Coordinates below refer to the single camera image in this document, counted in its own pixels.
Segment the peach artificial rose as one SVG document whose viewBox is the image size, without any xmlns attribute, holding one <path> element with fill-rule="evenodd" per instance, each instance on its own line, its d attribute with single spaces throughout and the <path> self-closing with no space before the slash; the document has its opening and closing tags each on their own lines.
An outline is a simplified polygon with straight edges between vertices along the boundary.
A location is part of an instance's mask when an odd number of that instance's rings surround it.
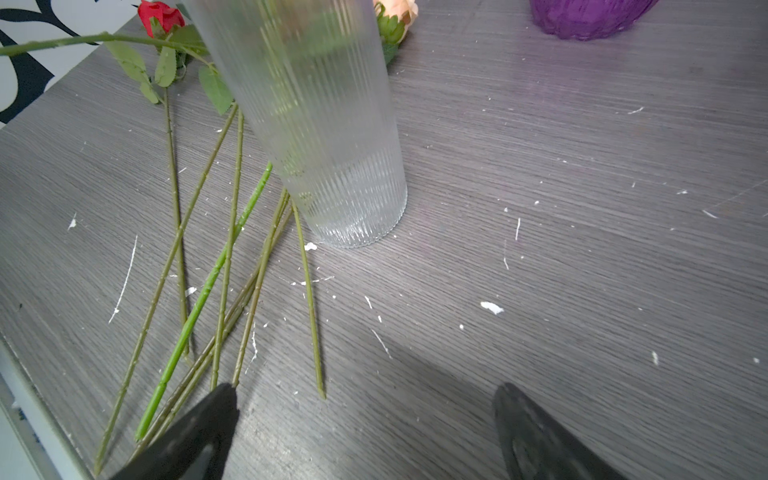
<svg viewBox="0 0 768 480">
<path fill-rule="evenodd" d="M 385 63 L 389 65 L 418 18 L 419 7 L 415 0 L 374 1 L 373 7 Z"/>
</svg>

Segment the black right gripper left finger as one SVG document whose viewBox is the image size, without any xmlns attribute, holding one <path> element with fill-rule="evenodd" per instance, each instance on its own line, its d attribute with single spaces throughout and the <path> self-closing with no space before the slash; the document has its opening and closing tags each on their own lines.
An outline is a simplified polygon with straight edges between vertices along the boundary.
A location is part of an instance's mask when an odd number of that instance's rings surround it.
<svg viewBox="0 0 768 480">
<path fill-rule="evenodd" d="M 114 477 L 220 479 L 238 418 L 235 387 L 220 384 Z"/>
</svg>

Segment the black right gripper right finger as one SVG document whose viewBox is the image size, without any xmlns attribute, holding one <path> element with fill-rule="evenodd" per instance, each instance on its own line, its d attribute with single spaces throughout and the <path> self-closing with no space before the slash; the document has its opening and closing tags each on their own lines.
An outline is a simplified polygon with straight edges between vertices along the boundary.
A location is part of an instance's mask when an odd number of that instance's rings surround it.
<svg viewBox="0 0 768 480">
<path fill-rule="evenodd" d="M 500 385 L 492 408 L 512 479 L 626 479 L 515 385 Z"/>
</svg>

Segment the clear ribbed glass vase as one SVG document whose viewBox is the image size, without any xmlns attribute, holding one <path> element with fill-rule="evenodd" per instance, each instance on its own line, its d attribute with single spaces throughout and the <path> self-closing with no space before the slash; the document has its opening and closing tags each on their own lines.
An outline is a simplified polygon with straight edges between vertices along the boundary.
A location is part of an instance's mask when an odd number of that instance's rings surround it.
<svg viewBox="0 0 768 480">
<path fill-rule="evenodd" d="M 369 1 L 188 1 L 223 80 L 315 236 L 372 244 L 407 183 Z"/>
</svg>

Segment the purple blue glass vase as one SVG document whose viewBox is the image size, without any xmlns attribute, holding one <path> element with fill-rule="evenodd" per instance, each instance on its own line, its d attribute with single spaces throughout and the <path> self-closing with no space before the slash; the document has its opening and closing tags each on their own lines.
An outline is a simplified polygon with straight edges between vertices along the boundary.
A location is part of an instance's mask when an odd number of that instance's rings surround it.
<svg viewBox="0 0 768 480">
<path fill-rule="evenodd" d="M 534 23 L 560 39 L 589 41 L 630 28 L 658 0 L 530 0 Z"/>
</svg>

